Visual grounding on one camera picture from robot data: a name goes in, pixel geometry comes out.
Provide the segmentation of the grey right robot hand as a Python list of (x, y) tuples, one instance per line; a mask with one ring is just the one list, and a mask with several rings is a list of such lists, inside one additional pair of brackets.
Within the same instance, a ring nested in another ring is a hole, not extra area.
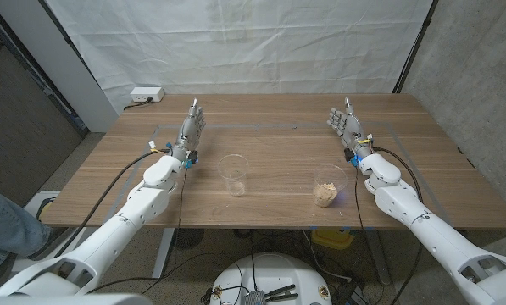
[(344, 109), (332, 108), (326, 123), (339, 136), (344, 148), (351, 151), (358, 158), (365, 158), (372, 154), (370, 139), (367, 137), (358, 117), (355, 115), (349, 97), (344, 99)]

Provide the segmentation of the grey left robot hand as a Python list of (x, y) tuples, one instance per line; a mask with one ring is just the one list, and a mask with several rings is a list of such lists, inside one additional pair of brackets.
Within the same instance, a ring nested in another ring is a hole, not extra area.
[(188, 115), (179, 129), (172, 148), (172, 156), (180, 161), (184, 161), (189, 152), (196, 150), (204, 127), (203, 109), (198, 105), (197, 99), (194, 98)]

